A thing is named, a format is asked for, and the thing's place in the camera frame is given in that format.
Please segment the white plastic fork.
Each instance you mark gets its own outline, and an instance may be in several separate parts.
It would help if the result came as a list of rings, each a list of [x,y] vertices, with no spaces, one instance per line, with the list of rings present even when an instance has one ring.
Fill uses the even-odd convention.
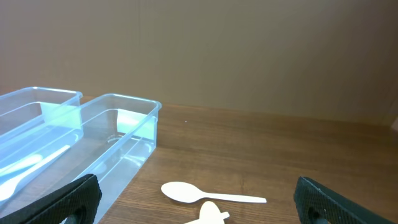
[[[56,157],[64,153],[66,150],[70,148],[70,145],[63,146],[56,152],[52,153],[51,155],[47,156],[45,159],[42,159],[38,163],[36,163],[31,168],[24,171],[22,174],[19,174],[1,184],[1,201],[7,200],[10,198],[14,192],[16,191],[16,187],[18,183],[30,175],[31,173],[35,172],[37,169],[43,167],[44,165],[48,164],[50,161],[54,160]]]

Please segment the white spoon top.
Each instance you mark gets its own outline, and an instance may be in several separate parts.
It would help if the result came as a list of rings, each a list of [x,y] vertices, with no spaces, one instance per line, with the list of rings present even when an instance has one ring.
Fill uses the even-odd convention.
[[[204,192],[193,184],[186,182],[167,182],[161,186],[161,191],[172,200],[183,203],[193,203],[203,198],[244,203],[267,203],[267,200],[262,197]]]

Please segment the white spoon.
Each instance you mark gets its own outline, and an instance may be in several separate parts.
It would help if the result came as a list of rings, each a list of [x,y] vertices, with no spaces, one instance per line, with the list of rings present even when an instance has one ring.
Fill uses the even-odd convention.
[[[186,182],[167,182],[161,186],[161,191],[172,200],[183,203],[193,203],[203,198],[244,203],[267,203],[267,200],[262,197],[204,192],[193,184]]]
[[[187,222],[185,224],[224,224],[224,220],[229,218],[228,212],[207,213],[199,217],[199,219]]]

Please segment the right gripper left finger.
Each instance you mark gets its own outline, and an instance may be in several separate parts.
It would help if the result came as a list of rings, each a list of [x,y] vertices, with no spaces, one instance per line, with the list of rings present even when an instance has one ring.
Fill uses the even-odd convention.
[[[1,218],[1,224],[92,224],[102,198],[98,178],[86,174]]]

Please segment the yellow plastic spoon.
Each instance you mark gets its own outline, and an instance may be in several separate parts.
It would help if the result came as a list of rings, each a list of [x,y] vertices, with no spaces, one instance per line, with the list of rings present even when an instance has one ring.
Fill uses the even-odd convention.
[[[207,213],[221,213],[221,212],[215,203],[207,201],[201,206],[199,217]]]

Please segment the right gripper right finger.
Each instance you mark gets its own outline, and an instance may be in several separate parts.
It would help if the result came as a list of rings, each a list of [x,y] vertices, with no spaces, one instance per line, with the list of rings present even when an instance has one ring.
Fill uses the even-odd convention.
[[[298,178],[294,202],[304,224],[392,224],[309,177]]]

